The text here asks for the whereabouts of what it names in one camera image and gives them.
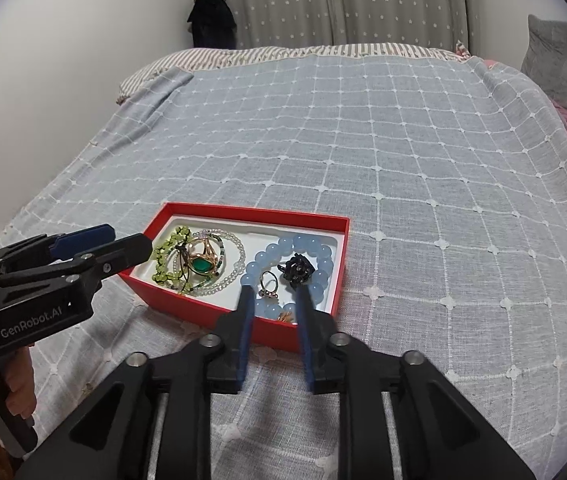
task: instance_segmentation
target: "metal bolt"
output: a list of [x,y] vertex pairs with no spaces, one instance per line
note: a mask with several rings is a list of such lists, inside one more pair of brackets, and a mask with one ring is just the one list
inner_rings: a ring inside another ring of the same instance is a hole
[[125,362],[128,366],[134,366],[135,368],[143,366],[148,361],[148,356],[142,354],[141,352],[134,352],[130,354]]
[[425,356],[419,350],[410,350],[404,354],[404,359],[409,365],[420,365],[425,361]]
[[205,348],[215,348],[221,344],[221,338],[216,334],[206,334],[199,339],[199,344]]
[[350,336],[343,332],[337,332],[330,336],[330,343],[335,346],[346,346],[350,343]]

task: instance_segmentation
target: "bedspread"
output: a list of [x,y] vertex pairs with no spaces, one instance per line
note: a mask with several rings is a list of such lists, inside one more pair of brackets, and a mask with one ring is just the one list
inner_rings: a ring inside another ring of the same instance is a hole
[[[526,76],[477,58],[172,69],[0,244],[100,222],[133,234],[165,201],[351,217],[340,330],[423,351],[539,478],[567,460],[567,133]],[[91,319],[32,350],[39,434],[130,352],[200,332],[106,280]],[[243,392],[212,410],[213,478],[336,478],[338,400],[305,393],[296,355],[252,348]]]

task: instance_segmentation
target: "white wall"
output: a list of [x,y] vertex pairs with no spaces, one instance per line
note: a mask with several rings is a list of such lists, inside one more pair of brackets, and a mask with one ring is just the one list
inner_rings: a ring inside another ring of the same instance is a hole
[[0,230],[106,123],[122,79],[192,46],[191,8],[192,0],[0,0]]
[[477,6],[480,47],[473,54],[517,69],[528,50],[528,14],[567,22],[564,0],[477,0]]

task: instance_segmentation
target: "green gemstone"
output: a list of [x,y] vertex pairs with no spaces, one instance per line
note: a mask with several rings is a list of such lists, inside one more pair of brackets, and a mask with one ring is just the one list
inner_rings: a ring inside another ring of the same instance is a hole
[[207,261],[204,260],[203,258],[195,258],[192,261],[192,268],[196,271],[196,272],[201,272],[206,273],[206,272],[210,272],[212,270],[213,265]]

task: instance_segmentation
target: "curtain fold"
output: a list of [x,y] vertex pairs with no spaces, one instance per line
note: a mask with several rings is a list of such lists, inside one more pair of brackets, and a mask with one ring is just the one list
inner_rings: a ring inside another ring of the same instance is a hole
[[409,43],[473,49],[473,0],[227,0],[238,46]]

